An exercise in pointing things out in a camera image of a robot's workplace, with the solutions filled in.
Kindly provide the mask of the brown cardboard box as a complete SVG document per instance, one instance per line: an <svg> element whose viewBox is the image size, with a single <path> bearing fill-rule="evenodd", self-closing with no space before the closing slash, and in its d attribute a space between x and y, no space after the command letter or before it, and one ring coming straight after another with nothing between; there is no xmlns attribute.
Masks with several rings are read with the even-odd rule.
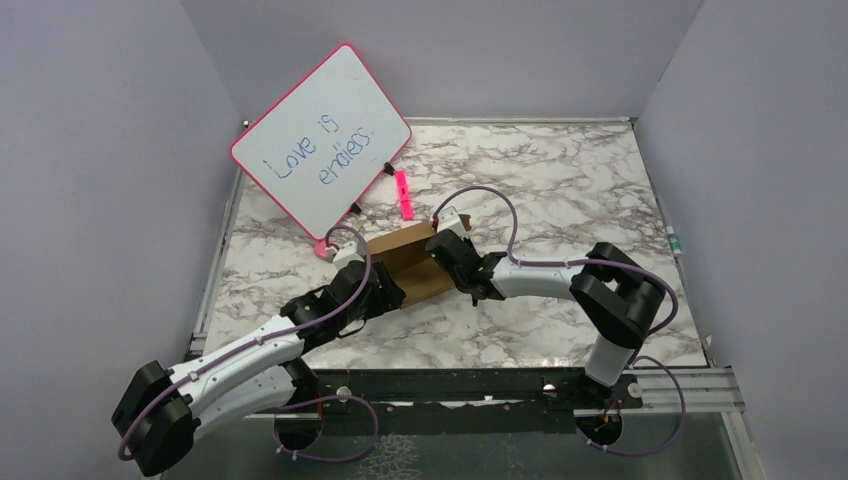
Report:
<svg viewBox="0 0 848 480"><path fill-rule="evenodd" d="M405 293L401 308L408 308L455 289L449 274L426 251L436 231L428 221L372 238L372 259L382 262L395 284Z"/></svg>

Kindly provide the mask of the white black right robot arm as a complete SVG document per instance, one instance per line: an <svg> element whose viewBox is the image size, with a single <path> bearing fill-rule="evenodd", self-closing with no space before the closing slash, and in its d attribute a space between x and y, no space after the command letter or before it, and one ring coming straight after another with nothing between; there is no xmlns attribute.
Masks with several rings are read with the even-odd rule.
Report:
<svg viewBox="0 0 848 480"><path fill-rule="evenodd" d="M545 297L576 302L598 332L577 380L579 398L600 407L617 392L617 381L651 333L665 298L679 303L674 289L608 242L599 242L582 258L515 260L505 252L479 255L468 239L445 230L426 251L457 289L472 298L503 301Z"/></svg>

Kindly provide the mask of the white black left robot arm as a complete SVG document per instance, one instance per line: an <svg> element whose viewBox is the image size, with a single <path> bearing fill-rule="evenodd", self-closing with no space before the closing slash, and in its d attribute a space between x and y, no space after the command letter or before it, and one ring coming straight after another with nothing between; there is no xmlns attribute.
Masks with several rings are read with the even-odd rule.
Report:
<svg viewBox="0 0 848 480"><path fill-rule="evenodd" d="M121 437L119 459L154 476L232 420L275 407L320 409L325 399L304 354L345 337L356 321L399 309L405 298L383 263L354 260L329 284L289 300L260 327L211 354L169 368L145 364L111 416Z"/></svg>

